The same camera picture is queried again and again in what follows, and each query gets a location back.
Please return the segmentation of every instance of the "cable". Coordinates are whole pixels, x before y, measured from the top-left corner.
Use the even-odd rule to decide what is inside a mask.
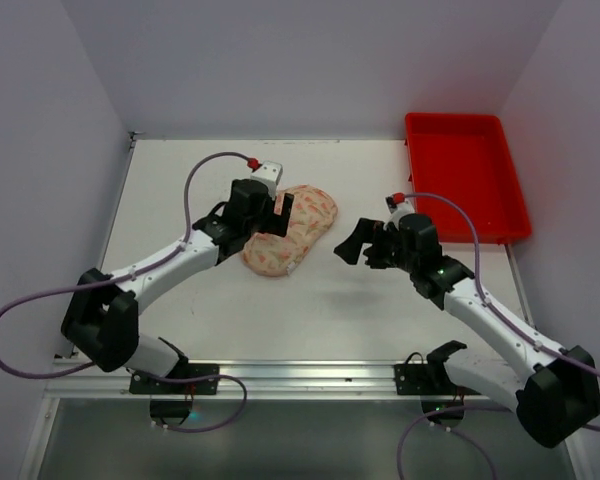
[[[191,180],[192,180],[193,176],[196,174],[196,172],[200,169],[200,167],[202,167],[205,163],[210,162],[211,160],[214,160],[219,157],[237,157],[237,158],[241,158],[241,159],[245,160],[247,162],[247,164],[249,164],[249,163],[253,164],[253,159],[247,157],[246,155],[243,155],[242,153],[220,152],[220,153],[214,153],[213,155],[209,155],[208,157],[203,158],[196,165],[194,165],[194,167],[189,172],[189,175],[187,176],[187,180],[184,184],[185,233],[184,233],[184,238],[182,240],[181,245],[185,245],[189,241],[189,239],[191,238],[191,232],[192,232],[192,230],[191,230],[191,212],[189,209],[189,187],[191,185]],[[157,260],[156,262],[154,262],[150,265],[147,265],[146,267],[138,269],[135,272],[135,274],[143,275],[143,274],[150,272],[150,271],[164,265],[165,263],[169,262],[170,260],[172,260],[174,257],[176,257],[182,251],[183,247],[181,245],[178,246],[177,248],[175,248],[171,253],[166,255],[164,258]],[[31,302],[33,300],[38,300],[40,298],[52,297],[55,295],[62,295],[65,293],[76,293],[76,292],[82,292],[85,290],[94,290],[96,288],[108,287],[110,285],[115,285],[116,283],[119,283],[119,282],[125,282],[127,280],[130,280],[131,277],[132,277],[131,274],[126,274],[126,275],[122,275],[120,277],[110,278],[109,280],[105,280],[102,282],[89,283],[89,284],[85,284],[85,285],[73,285],[70,287],[63,287],[63,288],[54,288],[51,290],[45,290],[42,292],[26,295],[24,297],[17,298],[16,300],[13,300],[13,301],[7,303],[6,305],[2,306],[0,308],[0,319],[9,310],[11,310],[19,305],[22,305],[23,303]],[[82,365],[78,365],[77,367],[72,367],[67,370],[62,370],[60,372],[29,373],[29,372],[24,372],[22,370],[18,370],[16,368],[10,367],[0,358],[0,369],[2,371],[6,372],[10,375],[13,375],[15,377],[26,378],[26,379],[30,379],[30,380],[48,380],[48,379],[52,379],[52,378],[64,377],[65,375],[70,375],[72,373],[76,373],[81,370],[85,370],[87,368],[93,367],[94,365],[95,365],[94,362],[87,362]]]
[[[496,317],[498,317],[507,327],[509,327],[510,330],[512,330],[516,335],[518,335],[520,338],[522,338],[527,343],[532,345],[534,348],[537,348],[538,350],[540,350],[544,353],[547,353],[547,354],[551,355],[552,357],[559,358],[560,360],[562,360],[564,362],[567,362],[575,367],[580,368],[581,370],[584,370],[585,372],[587,372],[591,375],[595,375],[596,377],[600,378],[600,370],[590,367],[589,365],[586,365],[585,363],[582,363],[578,360],[574,360],[573,358],[569,358],[560,352],[556,352],[555,350],[545,347],[544,345],[536,345],[536,343],[532,337],[530,337],[525,332],[523,332],[520,328],[518,328],[511,320],[509,320],[507,318],[507,316],[505,314],[503,314],[495,305],[493,305],[491,303],[491,301],[485,295],[484,290],[482,289],[482,282],[480,280],[480,277],[481,277],[481,274],[480,274],[480,242],[478,240],[478,232],[476,231],[476,227],[473,225],[473,222],[471,221],[469,216],[464,212],[464,210],[462,210],[462,208],[460,208],[458,205],[453,203],[448,198],[445,198],[441,195],[437,195],[435,193],[406,193],[406,194],[404,194],[404,197],[405,198],[416,198],[416,197],[434,198],[436,200],[440,200],[443,203],[446,203],[450,207],[454,208],[460,215],[462,215],[465,222],[469,226],[469,229],[471,230],[471,236],[473,237],[473,249],[474,249],[474,254],[475,254],[476,290],[478,291],[478,295],[480,296],[480,299],[487,306],[487,308],[489,310],[491,310],[491,312]],[[588,425],[587,427],[589,427],[588,428],[589,430],[600,432],[599,426]]]
[[[429,417],[434,417],[436,415],[442,415],[444,413],[464,412],[466,410],[483,411],[483,412],[508,412],[509,411],[503,407],[477,407],[477,406],[472,406],[472,405],[463,405],[463,406],[459,406],[459,407],[448,407],[448,408],[443,408],[441,410],[434,410],[434,411],[431,411],[431,412],[425,413],[424,415],[419,416],[413,422],[411,422],[411,424],[409,424],[407,426],[407,428],[404,429],[404,431],[402,432],[402,435],[400,436],[400,441],[398,442],[398,449],[396,451],[396,465],[398,467],[398,477],[400,477],[400,480],[405,480],[405,478],[406,478],[404,475],[404,470],[402,468],[402,450],[404,448],[404,443],[407,439],[407,435],[409,435],[409,432],[411,432],[411,430],[413,430],[413,428],[418,423],[420,423],[423,420],[426,420]],[[446,427],[444,427],[442,425],[438,425],[438,424],[435,424],[435,425],[447,429]],[[447,429],[447,431],[449,433],[453,433],[454,435],[466,440],[471,445],[476,447],[476,449],[482,454],[482,456],[485,458],[485,460],[489,464],[489,469],[491,470],[491,478],[493,480],[498,479],[498,474],[496,472],[496,467],[493,463],[493,460],[491,460],[491,458],[489,457],[489,455],[487,454],[487,452],[484,448],[482,448],[475,440],[473,440],[471,437],[469,437],[466,433],[462,433],[460,431],[453,430],[453,429]]]
[[[140,373],[142,373],[143,375],[146,375],[147,377],[152,378],[154,380],[158,380],[163,383],[171,383],[174,385],[190,385],[192,383],[195,384],[198,382],[208,382],[209,380],[222,380],[222,379],[231,380],[232,382],[237,383],[240,386],[240,388],[242,389],[242,400],[240,401],[240,405],[238,405],[238,408],[236,409],[235,412],[233,412],[231,415],[229,415],[223,421],[216,423],[215,425],[209,425],[207,427],[199,427],[199,428],[183,428],[178,425],[167,425],[166,423],[163,422],[162,428],[166,428],[167,430],[173,430],[174,432],[180,432],[180,433],[204,433],[204,432],[211,432],[213,430],[218,430],[219,428],[229,425],[236,418],[238,418],[240,416],[240,414],[242,413],[242,411],[244,410],[244,407],[246,407],[246,405],[247,405],[247,387],[246,387],[246,385],[242,382],[242,380],[240,380],[239,378],[233,377],[231,375],[216,374],[216,375],[204,375],[202,377],[193,377],[193,378],[166,378],[166,377],[159,377],[157,375],[153,375],[148,372],[140,372]]]
[[[420,362],[421,362],[421,363],[424,363],[424,357],[422,356],[422,354],[421,354],[420,352],[413,352],[411,355],[409,355],[409,356],[407,357],[407,359],[404,361],[404,364],[406,365],[407,363],[409,363],[409,362],[411,361],[411,359],[412,359],[413,357],[415,357],[416,355],[417,355],[418,357],[420,357]]]

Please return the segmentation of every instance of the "black joint cover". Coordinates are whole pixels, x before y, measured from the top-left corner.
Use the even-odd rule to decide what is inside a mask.
[[[565,356],[595,367],[591,355],[580,346]],[[598,379],[560,358],[531,375],[516,397],[520,423],[547,448],[555,447],[600,415]]]
[[[78,285],[109,278],[93,268],[80,277]],[[60,331],[102,371],[116,370],[138,348],[138,302],[134,297],[116,285],[76,292]]]

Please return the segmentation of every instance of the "black mounting bracket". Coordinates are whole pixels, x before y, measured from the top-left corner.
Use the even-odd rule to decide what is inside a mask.
[[[185,363],[174,368],[169,374],[170,378],[198,378],[220,373],[217,363]],[[149,378],[141,372],[131,376],[129,393],[133,395],[184,395],[188,393],[190,385],[195,385],[195,395],[215,395],[218,391],[218,379],[195,384],[163,383],[160,380]]]
[[[455,395],[458,387],[444,369],[444,362],[458,350],[467,348],[464,343],[452,340],[441,345],[427,355],[426,362],[398,363],[393,366],[393,380],[396,383],[396,393],[403,395]],[[465,388],[465,396],[480,395],[478,392]]]

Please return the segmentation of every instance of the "corner wall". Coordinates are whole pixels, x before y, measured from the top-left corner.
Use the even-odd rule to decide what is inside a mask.
[[[515,248],[534,320],[600,368],[600,0],[563,3],[500,116],[534,229]],[[579,435],[600,478],[600,434]]]
[[[0,306],[98,262],[127,134],[56,0],[0,1]],[[68,297],[16,309],[0,354],[48,370]],[[0,479],[18,475],[44,382],[0,371]]]

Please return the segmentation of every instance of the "white wall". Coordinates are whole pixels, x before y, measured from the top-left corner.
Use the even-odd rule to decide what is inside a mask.
[[[404,138],[496,113],[560,0],[63,0],[132,129]]]
[[[0,306],[75,283],[97,262],[126,138],[62,5],[1,0]],[[2,356],[47,370],[68,300],[9,315]],[[0,372],[0,479],[17,475],[43,388]]]
[[[516,247],[531,311],[600,367],[600,0],[564,2],[501,118],[534,228]],[[600,478],[600,434],[583,435]]]

